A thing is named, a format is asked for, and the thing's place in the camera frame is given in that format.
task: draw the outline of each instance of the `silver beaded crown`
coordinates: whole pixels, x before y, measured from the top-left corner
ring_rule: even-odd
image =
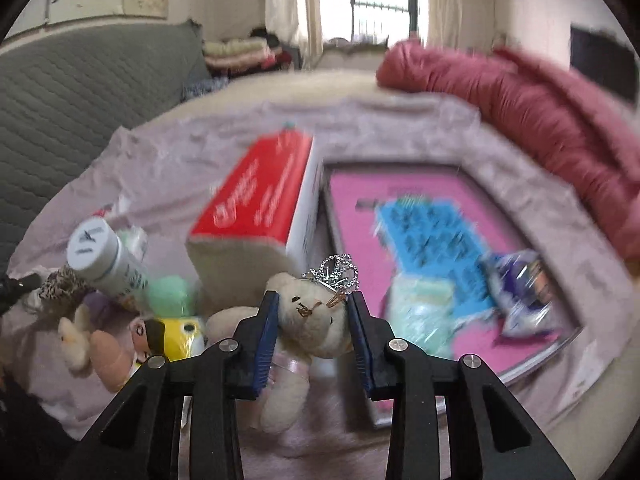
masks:
[[[325,259],[317,269],[309,269],[302,275],[305,280],[321,283],[334,292],[349,294],[358,290],[358,267],[350,254],[334,254]]]

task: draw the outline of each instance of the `red box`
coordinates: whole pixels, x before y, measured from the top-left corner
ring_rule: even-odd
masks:
[[[187,252],[215,310],[258,305],[278,272],[308,269],[322,165],[313,137],[258,139],[191,229]]]

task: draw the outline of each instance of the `gray quilted cushion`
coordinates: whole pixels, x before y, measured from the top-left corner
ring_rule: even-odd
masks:
[[[200,31],[181,25],[84,28],[0,56],[0,272],[27,227],[106,147],[208,77]]]

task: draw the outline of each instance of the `green ball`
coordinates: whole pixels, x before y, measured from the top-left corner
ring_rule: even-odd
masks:
[[[195,314],[196,291],[180,276],[149,280],[146,304],[157,317],[190,317]]]

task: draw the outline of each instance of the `white bottle cap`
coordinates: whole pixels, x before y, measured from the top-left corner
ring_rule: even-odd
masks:
[[[118,235],[104,218],[90,218],[82,222],[69,238],[66,262],[87,281],[98,280],[111,269],[118,246]]]

